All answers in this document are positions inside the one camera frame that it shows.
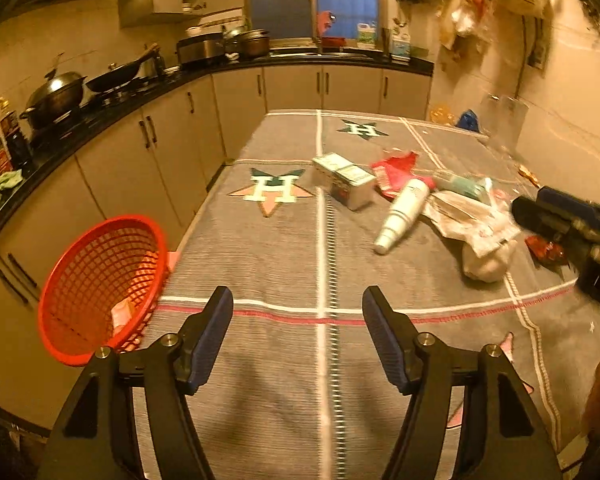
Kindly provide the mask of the brown shiny candy wrapper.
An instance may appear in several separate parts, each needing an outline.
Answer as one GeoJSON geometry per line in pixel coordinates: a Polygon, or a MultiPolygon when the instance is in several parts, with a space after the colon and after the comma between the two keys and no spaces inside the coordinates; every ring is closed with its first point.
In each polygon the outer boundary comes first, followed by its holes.
{"type": "Polygon", "coordinates": [[[557,243],[549,242],[539,235],[528,236],[524,240],[533,259],[541,266],[566,266],[568,259],[565,249],[557,243]]]}

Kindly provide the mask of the orange medicine box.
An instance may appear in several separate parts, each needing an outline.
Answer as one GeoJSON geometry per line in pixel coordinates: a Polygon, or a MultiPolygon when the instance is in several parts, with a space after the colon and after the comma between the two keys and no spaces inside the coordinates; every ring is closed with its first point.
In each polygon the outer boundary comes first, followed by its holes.
{"type": "Polygon", "coordinates": [[[130,297],[118,302],[111,309],[112,334],[116,336],[128,324],[134,315],[134,306],[130,297]]]}

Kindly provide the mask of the white squeeze bottle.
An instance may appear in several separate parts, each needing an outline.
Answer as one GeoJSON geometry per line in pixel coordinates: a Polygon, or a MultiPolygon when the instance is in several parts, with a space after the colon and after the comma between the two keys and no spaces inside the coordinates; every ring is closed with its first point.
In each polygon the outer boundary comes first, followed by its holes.
{"type": "Polygon", "coordinates": [[[387,255],[405,233],[414,226],[430,194],[429,186],[419,179],[411,179],[393,200],[388,217],[376,240],[374,252],[387,255]]]}

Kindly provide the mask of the orange peel scrap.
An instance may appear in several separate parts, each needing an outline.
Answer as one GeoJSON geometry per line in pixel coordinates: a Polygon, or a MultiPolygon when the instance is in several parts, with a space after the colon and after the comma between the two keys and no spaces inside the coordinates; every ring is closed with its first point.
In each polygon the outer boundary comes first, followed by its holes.
{"type": "Polygon", "coordinates": [[[527,180],[528,182],[530,182],[535,188],[541,187],[538,177],[531,170],[529,170],[526,166],[519,165],[517,167],[517,174],[519,174],[521,177],[523,177],[524,180],[527,180]]]}

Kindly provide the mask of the white crumpled plastic bag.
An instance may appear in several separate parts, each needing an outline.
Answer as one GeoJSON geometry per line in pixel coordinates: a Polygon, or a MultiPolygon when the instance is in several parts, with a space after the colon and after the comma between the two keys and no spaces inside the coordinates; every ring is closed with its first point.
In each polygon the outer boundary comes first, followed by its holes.
{"type": "Polygon", "coordinates": [[[483,283],[504,278],[520,235],[510,214],[451,191],[432,193],[422,213],[443,238],[462,244],[466,278],[483,283]]]}

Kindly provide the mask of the blue plastic bag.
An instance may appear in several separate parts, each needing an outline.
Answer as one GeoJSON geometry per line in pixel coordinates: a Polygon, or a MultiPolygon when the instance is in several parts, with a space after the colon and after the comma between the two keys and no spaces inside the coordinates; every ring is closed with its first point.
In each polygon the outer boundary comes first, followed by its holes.
{"type": "Polygon", "coordinates": [[[460,114],[460,118],[458,118],[455,127],[479,133],[479,118],[473,110],[465,110],[462,114],[460,114]]]}

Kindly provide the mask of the yellow round object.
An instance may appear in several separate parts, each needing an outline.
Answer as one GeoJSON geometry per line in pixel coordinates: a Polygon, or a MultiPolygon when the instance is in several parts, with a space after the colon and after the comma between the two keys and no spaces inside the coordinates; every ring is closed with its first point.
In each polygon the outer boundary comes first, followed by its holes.
{"type": "Polygon", "coordinates": [[[454,127],[457,119],[446,105],[437,105],[431,107],[429,111],[429,120],[437,125],[454,127]]]}

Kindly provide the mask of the grey patterned tablecloth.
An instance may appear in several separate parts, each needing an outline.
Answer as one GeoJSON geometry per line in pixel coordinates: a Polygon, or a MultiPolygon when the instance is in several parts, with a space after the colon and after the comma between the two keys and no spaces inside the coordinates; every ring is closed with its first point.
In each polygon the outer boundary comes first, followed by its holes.
{"type": "Polygon", "coordinates": [[[194,222],[146,338],[177,330],[224,285],[234,315],[208,382],[188,401],[219,479],[377,479],[407,398],[388,382],[364,325],[364,289],[450,346],[500,344],[565,451],[600,359],[600,308],[570,269],[519,245],[504,278],[462,270],[462,248],[420,220],[387,255],[374,240],[388,200],[352,211],[312,181],[312,159],[368,165],[415,153],[419,174],[487,177],[498,196],[535,187],[483,136],[405,118],[318,110],[268,114],[194,222]]]}

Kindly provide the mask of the white green carton box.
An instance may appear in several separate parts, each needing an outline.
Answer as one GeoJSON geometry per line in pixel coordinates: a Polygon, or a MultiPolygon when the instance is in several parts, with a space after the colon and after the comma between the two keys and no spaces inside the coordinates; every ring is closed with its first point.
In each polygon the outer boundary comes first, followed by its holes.
{"type": "Polygon", "coordinates": [[[312,159],[313,182],[350,210],[359,210],[374,197],[376,178],[336,153],[312,159]]]}

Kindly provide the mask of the hanging plastic bags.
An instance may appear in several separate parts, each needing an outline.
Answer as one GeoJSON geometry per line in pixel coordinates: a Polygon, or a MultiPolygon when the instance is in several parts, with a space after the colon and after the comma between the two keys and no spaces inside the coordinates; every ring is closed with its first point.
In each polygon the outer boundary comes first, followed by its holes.
{"type": "Polygon", "coordinates": [[[544,18],[550,0],[448,0],[439,13],[441,51],[455,63],[489,42],[493,14],[498,9],[522,18],[544,18]]]}

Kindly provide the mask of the white detergent jug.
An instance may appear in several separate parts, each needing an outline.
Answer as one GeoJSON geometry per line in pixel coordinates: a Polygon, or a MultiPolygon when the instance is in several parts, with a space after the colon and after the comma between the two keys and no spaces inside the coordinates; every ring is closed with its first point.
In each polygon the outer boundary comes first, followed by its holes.
{"type": "Polygon", "coordinates": [[[377,27],[375,22],[358,23],[356,25],[356,47],[362,50],[375,50],[377,27]]]}

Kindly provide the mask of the dark soy sauce bottle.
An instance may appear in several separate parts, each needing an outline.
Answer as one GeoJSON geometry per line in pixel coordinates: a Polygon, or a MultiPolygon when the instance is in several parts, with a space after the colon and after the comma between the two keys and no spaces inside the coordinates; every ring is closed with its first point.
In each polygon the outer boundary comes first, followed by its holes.
{"type": "Polygon", "coordinates": [[[25,177],[30,176],[34,169],[33,159],[28,141],[20,129],[17,114],[4,98],[0,98],[0,111],[0,124],[12,166],[21,170],[25,177]]]}

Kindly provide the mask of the lidded steel wok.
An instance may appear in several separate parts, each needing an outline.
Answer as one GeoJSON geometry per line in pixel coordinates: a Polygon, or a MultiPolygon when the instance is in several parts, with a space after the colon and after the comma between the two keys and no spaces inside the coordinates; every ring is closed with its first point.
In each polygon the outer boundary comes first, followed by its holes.
{"type": "Polygon", "coordinates": [[[61,73],[59,62],[63,55],[60,52],[55,56],[44,84],[31,94],[19,115],[19,119],[25,120],[32,130],[48,128],[57,119],[80,108],[85,77],[71,70],[61,73]]]}

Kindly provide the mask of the steel electric cooker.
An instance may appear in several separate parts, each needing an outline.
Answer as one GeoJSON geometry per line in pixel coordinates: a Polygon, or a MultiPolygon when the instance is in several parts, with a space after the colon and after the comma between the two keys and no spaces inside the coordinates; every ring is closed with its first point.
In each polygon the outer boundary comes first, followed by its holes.
{"type": "Polygon", "coordinates": [[[181,66],[209,62],[225,55],[224,36],[210,32],[180,40],[176,44],[178,64],[181,66]]]}

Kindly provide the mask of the brown cooking pot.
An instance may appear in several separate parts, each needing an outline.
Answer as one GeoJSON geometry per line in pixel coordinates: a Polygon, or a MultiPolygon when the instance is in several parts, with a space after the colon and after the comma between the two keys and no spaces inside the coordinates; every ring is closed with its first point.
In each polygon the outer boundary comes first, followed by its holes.
{"type": "Polygon", "coordinates": [[[251,29],[236,37],[237,52],[240,58],[252,60],[270,53],[270,33],[264,29],[251,29]]]}

